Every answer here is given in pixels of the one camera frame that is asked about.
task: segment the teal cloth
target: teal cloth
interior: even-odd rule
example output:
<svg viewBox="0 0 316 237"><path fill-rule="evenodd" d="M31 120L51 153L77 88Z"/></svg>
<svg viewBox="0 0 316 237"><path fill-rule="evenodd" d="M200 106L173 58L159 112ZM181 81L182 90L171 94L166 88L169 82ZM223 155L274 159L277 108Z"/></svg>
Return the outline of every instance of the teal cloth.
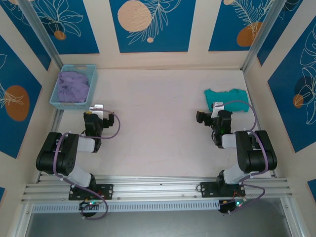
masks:
<svg viewBox="0 0 316 237"><path fill-rule="evenodd" d="M248 103L247 92L244 90L232 89L230 91L215 92L215 91L212 91L211 89L208 89L204 93L205 93L207 105L210 111L213 111L212 104L214 102L226 103L232 100L242 100ZM236 112L236 111L248 112L249 106L244 103L235 102L235 103L225 105L225 110L228 110L230 112Z"/></svg>

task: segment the blue basket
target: blue basket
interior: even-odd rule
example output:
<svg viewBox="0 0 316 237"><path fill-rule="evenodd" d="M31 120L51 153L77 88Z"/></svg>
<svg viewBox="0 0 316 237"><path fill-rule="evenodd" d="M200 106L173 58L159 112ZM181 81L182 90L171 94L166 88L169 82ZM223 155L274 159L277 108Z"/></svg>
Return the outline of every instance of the blue basket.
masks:
<svg viewBox="0 0 316 237"><path fill-rule="evenodd" d="M53 94L50 97L50 104L59 110L89 110L91 106L95 86L97 84L98 75L97 67L89 64L66 64L62 67L61 72L77 72L88 77L89 92L85 102L83 103L64 103L59 102L58 98L58 84L56 82Z"/></svg>

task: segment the gray floor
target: gray floor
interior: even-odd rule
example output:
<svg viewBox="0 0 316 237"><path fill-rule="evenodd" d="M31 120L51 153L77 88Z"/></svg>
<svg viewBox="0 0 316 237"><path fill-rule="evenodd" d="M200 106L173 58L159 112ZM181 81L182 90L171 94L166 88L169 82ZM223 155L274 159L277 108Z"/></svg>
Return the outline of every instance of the gray floor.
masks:
<svg viewBox="0 0 316 237"><path fill-rule="evenodd" d="M287 237L278 199L263 199L231 216L218 211L109 213L99 221L79 214L34 214L27 237Z"/></svg>

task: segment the perforated metal strip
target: perforated metal strip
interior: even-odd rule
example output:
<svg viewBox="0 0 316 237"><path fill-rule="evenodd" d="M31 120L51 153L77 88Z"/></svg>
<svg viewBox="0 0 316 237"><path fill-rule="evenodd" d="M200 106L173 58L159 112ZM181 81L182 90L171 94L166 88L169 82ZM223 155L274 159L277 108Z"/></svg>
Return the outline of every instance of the perforated metal strip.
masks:
<svg viewBox="0 0 316 237"><path fill-rule="evenodd" d="M109 212L219 210L218 200L109 202ZM104 212L105 205L86 212ZM35 204L32 213L78 213L78 203Z"/></svg>

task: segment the purple cloth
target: purple cloth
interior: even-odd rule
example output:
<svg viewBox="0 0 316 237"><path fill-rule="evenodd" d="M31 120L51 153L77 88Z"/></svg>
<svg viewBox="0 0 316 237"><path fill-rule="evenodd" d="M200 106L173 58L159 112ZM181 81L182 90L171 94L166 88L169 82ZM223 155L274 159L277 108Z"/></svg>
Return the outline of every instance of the purple cloth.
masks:
<svg viewBox="0 0 316 237"><path fill-rule="evenodd" d="M58 74L59 102L85 102L89 92L88 78L76 72Z"/></svg>

